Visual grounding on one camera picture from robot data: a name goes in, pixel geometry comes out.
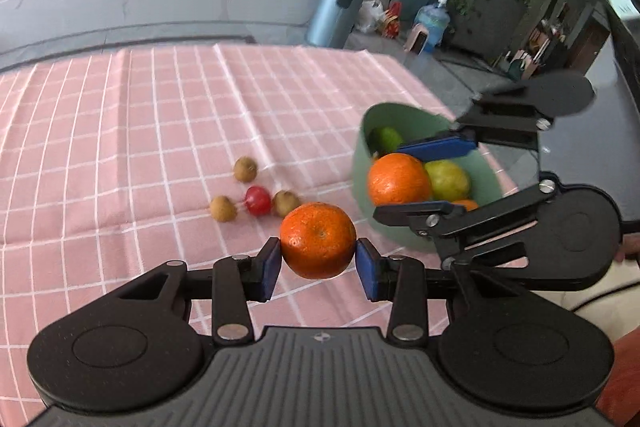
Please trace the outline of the yellow green pear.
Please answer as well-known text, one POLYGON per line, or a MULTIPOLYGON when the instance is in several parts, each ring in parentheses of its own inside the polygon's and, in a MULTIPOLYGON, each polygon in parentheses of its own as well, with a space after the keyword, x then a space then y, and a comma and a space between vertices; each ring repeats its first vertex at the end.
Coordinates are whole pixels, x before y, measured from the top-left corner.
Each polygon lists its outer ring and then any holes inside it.
POLYGON ((435 200, 468 199, 471 195, 471 179, 464 169, 447 159, 427 162, 424 168, 431 180, 435 200))

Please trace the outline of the pink checkered tablecloth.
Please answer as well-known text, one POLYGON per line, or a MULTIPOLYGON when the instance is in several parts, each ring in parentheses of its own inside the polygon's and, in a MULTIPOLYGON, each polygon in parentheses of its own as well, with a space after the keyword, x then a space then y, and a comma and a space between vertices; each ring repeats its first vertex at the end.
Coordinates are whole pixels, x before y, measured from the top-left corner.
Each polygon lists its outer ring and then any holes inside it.
POLYGON ((341 207, 384 254, 352 196, 366 110, 396 102, 452 119, 472 98, 428 56, 302 46, 162 46, 75 57, 1 78, 1 421, 42 408, 32 338, 65 314, 171 259, 193 269, 251 255, 276 217, 209 214, 241 204, 232 168, 341 207))

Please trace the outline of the green plastic bowl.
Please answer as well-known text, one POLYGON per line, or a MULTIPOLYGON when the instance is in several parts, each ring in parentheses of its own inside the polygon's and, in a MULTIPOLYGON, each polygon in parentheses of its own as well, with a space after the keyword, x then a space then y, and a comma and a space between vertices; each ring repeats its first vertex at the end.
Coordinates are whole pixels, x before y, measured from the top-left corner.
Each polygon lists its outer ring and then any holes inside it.
MULTIPOLYGON (((371 225, 386 239, 399 246, 406 247, 409 251, 417 251, 422 254, 435 254, 435 247, 431 239, 417 236, 408 228, 391 228, 373 219, 374 206, 370 201, 367 176, 372 164, 368 145, 369 133, 375 128, 392 127, 406 140, 416 141, 431 138, 432 135, 447 130, 450 120, 444 116, 425 112, 417 107, 401 103, 385 102, 376 104, 367 109, 363 114, 352 155, 352 195, 357 205, 371 225)), ((472 199, 481 206, 500 199, 504 192, 511 190, 510 186, 503 187, 500 178, 496 175, 499 168, 494 158, 487 150, 474 150, 461 158, 454 158, 471 178, 472 199)))

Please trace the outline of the brown longan top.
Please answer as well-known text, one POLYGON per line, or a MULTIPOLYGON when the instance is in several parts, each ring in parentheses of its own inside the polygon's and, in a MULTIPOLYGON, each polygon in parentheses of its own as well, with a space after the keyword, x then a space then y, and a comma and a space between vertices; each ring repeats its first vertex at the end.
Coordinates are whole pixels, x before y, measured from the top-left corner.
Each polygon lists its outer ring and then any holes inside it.
POLYGON ((236 181, 241 183, 250 183, 256 179, 258 175, 257 161, 250 156, 242 156, 235 161, 233 166, 233 176, 236 181))

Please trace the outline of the dark grey cabinet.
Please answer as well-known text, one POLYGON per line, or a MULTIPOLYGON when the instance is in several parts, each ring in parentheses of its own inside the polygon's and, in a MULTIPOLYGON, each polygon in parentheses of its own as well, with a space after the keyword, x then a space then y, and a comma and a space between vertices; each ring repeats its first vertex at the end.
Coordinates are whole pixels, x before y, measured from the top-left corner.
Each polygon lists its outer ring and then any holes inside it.
POLYGON ((465 13, 450 10, 447 46, 492 63, 508 48, 527 9, 523 0, 465 0, 465 13))

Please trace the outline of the blue water jug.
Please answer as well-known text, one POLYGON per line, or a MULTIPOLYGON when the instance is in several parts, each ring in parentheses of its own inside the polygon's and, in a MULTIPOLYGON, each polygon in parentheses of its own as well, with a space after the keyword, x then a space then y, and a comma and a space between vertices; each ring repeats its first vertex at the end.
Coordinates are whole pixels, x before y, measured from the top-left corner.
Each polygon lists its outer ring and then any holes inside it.
POLYGON ((448 0, 437 0, 435 3, 422 6, 416 13, 414 21, 427 30, 424 50, 432 52, 442 42, 442 37, 449 25, 450 16, 447 11, 448 0))

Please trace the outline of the grey marble tv bench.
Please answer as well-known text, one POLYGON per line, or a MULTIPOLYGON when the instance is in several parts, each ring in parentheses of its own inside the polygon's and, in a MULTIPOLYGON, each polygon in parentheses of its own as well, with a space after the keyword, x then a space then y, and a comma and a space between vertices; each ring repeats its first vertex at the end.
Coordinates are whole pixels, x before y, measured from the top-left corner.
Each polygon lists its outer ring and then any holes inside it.
POLYGON ((125 43, 304 27, 319 0, 1 0, 1 67, 125 43))

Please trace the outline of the orange mandarin in bowl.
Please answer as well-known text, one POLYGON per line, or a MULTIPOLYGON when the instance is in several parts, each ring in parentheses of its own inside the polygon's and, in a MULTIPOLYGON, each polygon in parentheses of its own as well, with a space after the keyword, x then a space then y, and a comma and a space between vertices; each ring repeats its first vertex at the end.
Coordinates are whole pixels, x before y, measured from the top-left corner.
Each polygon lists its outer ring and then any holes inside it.
POLYGON ((466 211, 472 211, 480 207, 473 199, 459 199, 454 201, 454 205, 463 207, 466 211))

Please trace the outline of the red cherry tomato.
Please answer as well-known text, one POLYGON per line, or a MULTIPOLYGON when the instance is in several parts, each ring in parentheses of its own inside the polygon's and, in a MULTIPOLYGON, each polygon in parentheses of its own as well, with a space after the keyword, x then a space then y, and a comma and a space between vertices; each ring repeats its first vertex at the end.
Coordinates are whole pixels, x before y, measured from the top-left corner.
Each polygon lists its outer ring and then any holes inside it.
POLYGON ((265 187, 250 186, 244 196, 247 211, 254 217, 269 215, 271 212, 271 195, 265 187))

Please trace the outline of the orange mandarin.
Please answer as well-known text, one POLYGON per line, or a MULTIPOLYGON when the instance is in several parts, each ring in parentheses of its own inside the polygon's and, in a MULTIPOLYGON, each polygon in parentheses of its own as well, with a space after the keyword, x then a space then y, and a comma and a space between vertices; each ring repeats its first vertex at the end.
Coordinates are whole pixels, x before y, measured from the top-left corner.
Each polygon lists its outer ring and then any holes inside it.
POLYGON ((367 177, 370 201, 376 207, 427 202, 433 189, 422 162, 403 153, 378 158, 367 177))
POLYGON ((463 207, 466 211, 472 211, 480 207, 473 199, 459 199, 454 201, 454 205, 463 207))
POLYGON ((348 214, 325 202, 306 202, 282 220, 282 256, 290 269, 308 280, 341 274, 352 262, 357 232, 348 214))

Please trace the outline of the blue grey trash bin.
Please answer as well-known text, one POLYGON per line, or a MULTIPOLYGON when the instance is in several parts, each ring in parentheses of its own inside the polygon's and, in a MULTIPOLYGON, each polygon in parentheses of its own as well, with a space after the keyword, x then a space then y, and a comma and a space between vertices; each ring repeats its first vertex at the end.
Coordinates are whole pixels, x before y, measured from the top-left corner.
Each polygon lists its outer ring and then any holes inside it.
POLYGON ((319 0, 306 32, 306 43, 318 48, 343 49, 358 18, 363 0, 319 0))

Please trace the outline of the pink stool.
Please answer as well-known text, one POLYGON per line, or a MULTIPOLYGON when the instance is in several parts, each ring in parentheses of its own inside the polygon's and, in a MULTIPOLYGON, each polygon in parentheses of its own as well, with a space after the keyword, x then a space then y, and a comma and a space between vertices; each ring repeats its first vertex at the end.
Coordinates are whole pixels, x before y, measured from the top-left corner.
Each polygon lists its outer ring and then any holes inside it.
POLYGON ((426 26, 420 23, 414 24, 404 44, 405 51, 413 54, 422 53, 427 45, 429 36, 430 32, 426 26))

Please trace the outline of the green cucumber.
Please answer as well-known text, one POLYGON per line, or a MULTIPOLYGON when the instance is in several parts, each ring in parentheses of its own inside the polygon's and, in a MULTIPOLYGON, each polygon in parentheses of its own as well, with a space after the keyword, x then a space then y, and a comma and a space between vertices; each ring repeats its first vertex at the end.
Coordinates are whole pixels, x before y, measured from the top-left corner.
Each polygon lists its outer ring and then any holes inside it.
POLYGON ((373 156, 382 157, 396 152, 405 140, 393 127, 376 127, 369 132, 367 143, 373 156))

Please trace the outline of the white plastic bag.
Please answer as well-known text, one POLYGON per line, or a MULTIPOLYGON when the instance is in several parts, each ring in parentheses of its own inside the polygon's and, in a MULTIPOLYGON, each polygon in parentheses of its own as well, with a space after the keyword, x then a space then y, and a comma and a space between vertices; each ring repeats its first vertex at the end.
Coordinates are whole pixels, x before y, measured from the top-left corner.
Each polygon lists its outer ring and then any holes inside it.
POLYGON ((363 34, 372 34, 384 20, 385 9, 380 0, 363 1, 360 6, 355 29, 363 34))

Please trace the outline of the red gift bag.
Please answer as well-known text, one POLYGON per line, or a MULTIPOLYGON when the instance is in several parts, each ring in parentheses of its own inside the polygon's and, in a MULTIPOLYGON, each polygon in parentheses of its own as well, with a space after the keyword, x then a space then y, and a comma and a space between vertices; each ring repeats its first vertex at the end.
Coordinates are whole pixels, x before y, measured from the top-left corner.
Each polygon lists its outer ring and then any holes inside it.
POLYGON ((378 25, 378 30, 383 38, 396 39, 400 33, 401 3, 394 1, 384 12, 384 16, 378 25))

